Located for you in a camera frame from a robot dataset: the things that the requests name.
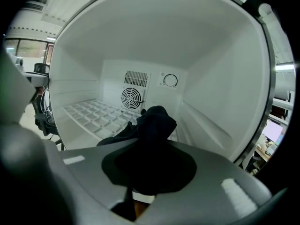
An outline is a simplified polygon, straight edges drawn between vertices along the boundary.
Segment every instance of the white strip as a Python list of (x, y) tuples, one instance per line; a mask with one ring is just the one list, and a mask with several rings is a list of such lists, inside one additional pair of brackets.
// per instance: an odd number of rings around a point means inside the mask
[(143, 203), (153, 203), (155, 196), (147, 196), (140, 193), (132, 192), (132, 197), (136, 201), (140, 201)]
[(225, 179), (221, 185), (240, 218), (257, 209), (257, 205), (232, 178)]
[(78, 163), (83, 160), (84, 160), (84, 156), (70, 157), (70, 158), (64, 159), (64, 163), (66, 165), (69, 165), (69, 164), (73, 164), (73, 163)]

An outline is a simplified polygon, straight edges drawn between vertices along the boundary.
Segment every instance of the refrigerator back panel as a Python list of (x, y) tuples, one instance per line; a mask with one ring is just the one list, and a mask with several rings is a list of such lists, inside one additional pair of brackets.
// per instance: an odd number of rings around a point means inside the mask
[[(68, 149), (95, 146), (116, 127), (95, 128), (82, 114), (91, 136), (65, 106), (96, 100), (124, 115), (162, 105), (179, 142), (234, 161), (269, 99), (268, 46), (261, 24), (231, 0), (96, 0), (54, 45), (49, 91), (60, 136)], [(128, 98), (128, 88), (137, 93)]]

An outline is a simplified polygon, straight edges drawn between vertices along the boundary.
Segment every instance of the air vent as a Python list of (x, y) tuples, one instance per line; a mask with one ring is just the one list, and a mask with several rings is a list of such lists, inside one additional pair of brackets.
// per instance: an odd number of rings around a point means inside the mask
[(125, 74), (124, 83), (146, 87), (148, 81), (148, 75), (146, 73), (135, 72), (135, 71), (127, 71)]
[(121, 95), (122, 107), (133, 112), (140, 112), (143, 103), (144, 90), (125, 88)]
[(27, 1), (24, 4), (24, 7), (22, 9), (30, 10), (30, 11), (36, 11), (36, 12), (43, 12), (44, 8), (46, 7), (46, 4), (41, 2), (34, 2), (34, 1)]

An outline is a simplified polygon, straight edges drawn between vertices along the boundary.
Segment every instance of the ceiling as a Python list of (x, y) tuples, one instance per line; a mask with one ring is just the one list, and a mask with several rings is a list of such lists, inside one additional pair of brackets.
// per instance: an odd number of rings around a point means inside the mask
[[(45, 4), (42, 12), (21, 9), (10, 24), (7, 38), (30, 38), (46, 40), (56, 37), (68, 20), (90, 0), (32, 0)], [(272, 10), (265, 6), (260, 11), (273, 42), (276, 63), (293, 61), (285, 33)]]

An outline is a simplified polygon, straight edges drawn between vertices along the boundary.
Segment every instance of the ceiling light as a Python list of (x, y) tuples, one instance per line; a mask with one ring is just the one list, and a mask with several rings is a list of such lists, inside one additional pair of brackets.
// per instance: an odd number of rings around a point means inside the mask
[(56, 40), (56, 38), (54, 38), (54, 37), (47, 37), (47, 39), (49, 39), (49, 40), (53, 40), (53, 41), (55, 41), (55, 40)]
[(282, 71), (282, 70), (294, 70), (295, 66), (293, 64), (289, 64), (289, 65), (280, 65), (280, 66), (276, 66), (275, 70), (276, 71)]

